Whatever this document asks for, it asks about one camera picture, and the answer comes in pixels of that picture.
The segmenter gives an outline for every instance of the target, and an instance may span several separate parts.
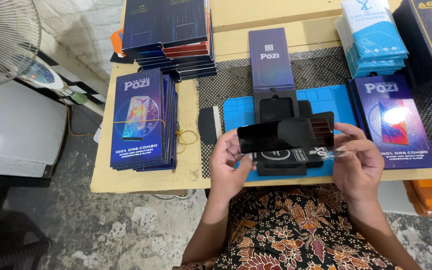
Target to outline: patterned shirt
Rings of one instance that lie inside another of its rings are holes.
[[[219,257],[173,270],[402,270],[353,229],[334,184],[244,188],[227,240]]]

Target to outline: wooden table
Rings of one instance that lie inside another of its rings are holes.
[[[399,6],[400,0],[389,0],[391,9]],[[249,58],[248,31],[285,28],[289,52],[341,46],[334,21],[341,15],[340,1],[312,0],[211,0],[216,61]],[[121,28],[124,22],[124,9]],[[106,99],[101,138],[94,165],[92,192],[147,192],[170,190],[180,194],[181,190],[210,187],[209,179],[201,176],[201,141],[188,145],[178,154],[175,172],[133,170],[116,171],[110,167],[112,119],[116,77],[135,73],[137,64],[113,65]],[[179,94],[178,121],[181,129],[198,132],[199,112],[196,80],[177,84]],[[191,134],[186,133],[188,141]],[[385,170],[383,181],[432,179],[432,169]],[[294,184],[330,183],[331,176],[297,179],[253,181],[245,186],[277,186]]]

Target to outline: concrete floor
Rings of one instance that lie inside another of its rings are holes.
[[[102,118],[76,109],[75,133],[93,133]],[[26,214],[53,240],[40,261],[45,270],[171,269],[206,204],[204,190],[186,199],[161,200],[147,194],[91,193],[98,144],[68,136],[49,188],[10,188],[3,210]],[[423,269],[432,269],[432,218],[388,214],[388,221]]]

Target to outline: person's left hand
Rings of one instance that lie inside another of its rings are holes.
[[[252,154],[241,156],[240,143],[236,129],[219,136],[209,157],[211,175],[210,196],[229,202],[243,188],[251,170],[256,170]]]

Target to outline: person's right hand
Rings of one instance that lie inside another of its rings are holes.
[[[345,152],[345,156],[334,160],[336,187],[348,203],[377,201],[384,158],[376,145],[366,139],[363,130],[347,123],[335,123],[334,129],[343,133],[334,136],[334,146]]]

